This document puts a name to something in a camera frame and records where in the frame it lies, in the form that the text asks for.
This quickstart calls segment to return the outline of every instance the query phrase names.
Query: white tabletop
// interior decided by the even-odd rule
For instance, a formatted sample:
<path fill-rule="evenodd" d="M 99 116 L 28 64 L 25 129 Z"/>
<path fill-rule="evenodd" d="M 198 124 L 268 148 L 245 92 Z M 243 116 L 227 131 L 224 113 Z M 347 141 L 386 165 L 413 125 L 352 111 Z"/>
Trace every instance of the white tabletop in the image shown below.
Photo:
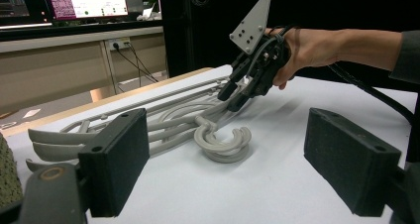
<path fill-rule="evenodd" d="M 47 124 L 58 131 L 71 122 L 148 99 L 164 92 L 228 75 L 227 65 Z M 414 111 L 417 94 L 381 89 Z M 353 215 L 329 183 L 304 159 L 309 108 L 339 113 L 405 151 L 411 126 L 399 113 L 350 84 L 295 77 L 285 90 L 250 100 L 217 136 L 229 140 L 234 128 L 252 134 L 249 155 L 233 164 L 208 159 L 193 140 L 152 157 L 123 211 L 116 218 L 89 223 L 388 223 L 382 217 Z M 31 172 L 25 159 L 38 160 L 27 133 L 7 137 L 25 184 Z"/>

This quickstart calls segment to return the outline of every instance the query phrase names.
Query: metal mounting bracket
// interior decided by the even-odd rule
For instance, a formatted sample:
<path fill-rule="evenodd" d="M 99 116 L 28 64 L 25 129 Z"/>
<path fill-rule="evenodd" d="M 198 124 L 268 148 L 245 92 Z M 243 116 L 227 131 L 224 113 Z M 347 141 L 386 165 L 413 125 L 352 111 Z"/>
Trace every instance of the metal mounting bracket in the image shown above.
<path fill-rule="evenodd" d="M 235 31 L 229 35 L 242 51 L 251 55 L 257 47 L 266 27 L 269 3 L 271 0 L 259 0 Z"/>

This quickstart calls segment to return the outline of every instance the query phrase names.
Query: electrical outlet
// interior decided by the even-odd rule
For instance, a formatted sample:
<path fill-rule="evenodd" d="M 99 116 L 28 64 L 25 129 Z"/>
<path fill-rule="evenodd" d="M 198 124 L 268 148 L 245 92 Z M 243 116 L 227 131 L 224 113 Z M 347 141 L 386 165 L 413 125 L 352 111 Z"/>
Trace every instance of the electrical outlet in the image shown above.
<path fill-rule="evenodd" d="M 130 38 L 119 38 L 119 39 L 110 39 L 108 40 L 109 48 L 111 51 L 116 50 L 116 46 L 118 45 L 118 49 L 125 49 L 129 48 Z"/>

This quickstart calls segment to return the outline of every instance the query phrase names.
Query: computer monitor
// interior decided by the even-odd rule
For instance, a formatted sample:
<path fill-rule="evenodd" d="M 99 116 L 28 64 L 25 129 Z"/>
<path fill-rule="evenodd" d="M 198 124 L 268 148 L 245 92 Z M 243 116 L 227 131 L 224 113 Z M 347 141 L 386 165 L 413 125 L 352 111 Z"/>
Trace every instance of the computer monitor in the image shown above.
<path fill-rule="evenodd" d="M 126 0 L 129 13 L 142 14 L 145 6 L 143 0 Z"/>
<path fill-rule="evenodd" d="M 47 0 L 55 21 L 127 16 L 126 0 Z"/>
<path fill-rule="evenodd" d="M 0 0 L 0 30 L 52 24 L 45 0 Z"/>

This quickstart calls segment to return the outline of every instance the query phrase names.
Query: wall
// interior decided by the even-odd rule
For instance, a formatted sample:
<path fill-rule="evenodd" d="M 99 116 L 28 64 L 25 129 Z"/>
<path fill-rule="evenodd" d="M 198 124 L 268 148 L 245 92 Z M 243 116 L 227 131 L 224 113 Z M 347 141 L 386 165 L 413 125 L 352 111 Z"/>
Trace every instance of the wall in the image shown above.
<path fill-rule="evenodd" d="M 0 114 L 89 90 L 93 100 L 116 94 L 116 82 L 138 76 L 110 51 L 108 40 L 121 37 L 150 72 L 166 70 L 161 27 L 0 43 Z"/>

